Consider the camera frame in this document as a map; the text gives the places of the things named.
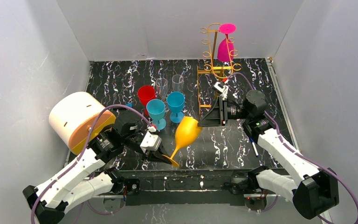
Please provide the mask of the yellow wine glass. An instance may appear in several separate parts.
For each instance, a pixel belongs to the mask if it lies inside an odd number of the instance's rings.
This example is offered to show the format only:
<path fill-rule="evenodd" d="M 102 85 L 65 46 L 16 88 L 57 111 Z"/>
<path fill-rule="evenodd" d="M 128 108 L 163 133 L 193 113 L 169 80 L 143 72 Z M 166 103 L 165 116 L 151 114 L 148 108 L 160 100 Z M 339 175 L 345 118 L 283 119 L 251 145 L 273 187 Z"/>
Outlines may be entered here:
<path fill-rule="evenodd" d="M 179 167 L 179 164 L 173 159 L 176 153 L 184 147 L 191 145 L 199 136 L 202 127 L 198 126 L 198 120 L 192 117 L 185 116 L 178 125 L 175 132 L 175 149 L 170 157 L 164 155 L 171 165 Z"/>

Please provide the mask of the blue wine glass front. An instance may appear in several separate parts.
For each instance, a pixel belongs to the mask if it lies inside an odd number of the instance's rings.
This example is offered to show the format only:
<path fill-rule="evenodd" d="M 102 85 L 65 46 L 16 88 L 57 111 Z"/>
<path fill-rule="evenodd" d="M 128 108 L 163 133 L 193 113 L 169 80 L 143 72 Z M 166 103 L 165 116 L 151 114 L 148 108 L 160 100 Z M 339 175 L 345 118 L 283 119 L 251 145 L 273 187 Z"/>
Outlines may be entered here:
<path fill-rule="evenodd" d="M 156 129 L 163 130 L 166 126 L 164 102 L 160 99 L 152 99 L 147 103 L 146 109 Z"/>

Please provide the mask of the blue wine glass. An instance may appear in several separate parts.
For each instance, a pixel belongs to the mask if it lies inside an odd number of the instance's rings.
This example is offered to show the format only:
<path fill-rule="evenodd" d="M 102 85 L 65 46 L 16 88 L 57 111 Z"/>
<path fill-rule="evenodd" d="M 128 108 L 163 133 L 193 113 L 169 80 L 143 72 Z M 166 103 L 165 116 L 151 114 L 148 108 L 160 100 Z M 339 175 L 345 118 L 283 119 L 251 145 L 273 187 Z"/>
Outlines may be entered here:
<path fill-rule="evenodd" d="M 152 99 L 147 103 L 146 109 L 156 129 L 163 130 L 166 126 L 164 102 L 160 99 Z"/>
<path fill-rule="evenodd" d="M 185 97 L 183 93 L 174 91 L 167 97 L 168 108 L 171 111 L 170 120 L 173 123 L 180 123 L 184 118 L 182 112 L 185 104 Z"/>

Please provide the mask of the red wine glass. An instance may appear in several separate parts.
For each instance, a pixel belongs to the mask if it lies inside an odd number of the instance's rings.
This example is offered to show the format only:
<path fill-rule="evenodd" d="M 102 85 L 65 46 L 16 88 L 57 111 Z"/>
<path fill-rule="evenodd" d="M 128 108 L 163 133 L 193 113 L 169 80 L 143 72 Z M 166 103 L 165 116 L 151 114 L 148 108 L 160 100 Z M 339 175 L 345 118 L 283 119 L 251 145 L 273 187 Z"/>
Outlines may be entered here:
<path fill-rule="evenodd" d="M 144 85 L 138 90 L 138 98 L 141 104 L 145 107 L 145 114 L 149 116 L 149 113 L 146 109 L 147 103 L 156 98 L 156 91 L 150 85 Z"/>

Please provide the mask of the clear champagne flute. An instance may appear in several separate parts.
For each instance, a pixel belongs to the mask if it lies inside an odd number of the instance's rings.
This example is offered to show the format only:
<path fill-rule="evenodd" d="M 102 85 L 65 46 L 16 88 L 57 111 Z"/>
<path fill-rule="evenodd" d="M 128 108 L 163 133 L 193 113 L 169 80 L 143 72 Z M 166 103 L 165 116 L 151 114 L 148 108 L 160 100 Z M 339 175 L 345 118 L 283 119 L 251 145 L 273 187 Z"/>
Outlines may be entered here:
<path fill-rule="evenodd" d="M 155 82 L 157 94 L 163 101 L 166 100 L 168 94 L 168 81 L 165 78 L 158 78 Z"/>
<path fill-rule="evenodd" d="M 182 75 L 174 75 L 172 77 L 172 90 L 182 92 L 184 87 L 184 77 Z"/>

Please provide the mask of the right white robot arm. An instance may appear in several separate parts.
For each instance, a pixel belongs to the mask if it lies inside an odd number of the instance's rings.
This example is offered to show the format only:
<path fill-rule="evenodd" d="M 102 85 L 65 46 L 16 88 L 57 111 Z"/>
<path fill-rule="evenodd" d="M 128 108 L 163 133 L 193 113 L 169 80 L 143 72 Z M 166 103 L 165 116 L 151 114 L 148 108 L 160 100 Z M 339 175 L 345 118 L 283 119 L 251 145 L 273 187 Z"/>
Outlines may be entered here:
<path fill-rule="evenodd" d="M 301 158 L 301 154 L 278 132 L 266 114 L 265 95 L 250 90 L 240 105 L 219 96 L 199 121 L 200 127 L 224 126 L 228 120 L 242 119 L 242 128 L 252 142 L 273 156 L 289 178 L 266 166 L 248 172 L 246 180 L 232 183 L 233 190 L 266 189 L 293 203 L 306 219 L 313 219 L 339 204 L 338 181 L 331 169 L 323 170 Z"/>

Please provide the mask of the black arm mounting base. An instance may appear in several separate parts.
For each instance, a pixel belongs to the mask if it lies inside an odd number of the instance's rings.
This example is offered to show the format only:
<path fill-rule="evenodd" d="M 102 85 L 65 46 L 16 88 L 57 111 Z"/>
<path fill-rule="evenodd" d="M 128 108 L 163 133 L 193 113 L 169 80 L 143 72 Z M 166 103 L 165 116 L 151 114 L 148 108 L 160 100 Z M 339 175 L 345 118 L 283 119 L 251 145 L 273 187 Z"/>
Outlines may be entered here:
<path fill-rule="evenodd" d="M 248 169 L 120 171 L 127 206 L 229 204 L 263 209 L 276 199 L 271 190 L 248 189 Z"/>

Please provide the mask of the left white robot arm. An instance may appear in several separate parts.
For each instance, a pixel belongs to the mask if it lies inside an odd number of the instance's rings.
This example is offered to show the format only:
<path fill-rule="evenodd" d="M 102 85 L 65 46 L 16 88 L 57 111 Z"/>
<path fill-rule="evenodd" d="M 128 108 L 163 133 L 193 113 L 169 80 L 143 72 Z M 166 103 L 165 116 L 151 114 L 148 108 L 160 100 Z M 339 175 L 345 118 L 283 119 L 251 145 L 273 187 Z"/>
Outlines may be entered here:
<path fill-rule="evenodd" d="M 129 148 L 144 160 L 171 164 L 158 133 L 160 124 L 140 130 L 137 122 L 121 127 L 109 122 L 81 144 L 80 154 L 67 166 L 38 186 L 29 185 L 23 195 L 31 209 L 31 223 L 57 224 L 79 204 L 104 193 L 137 194 L 138 179 L 126 179 L 118 169 L 109 168 L 91 175 Z"/>

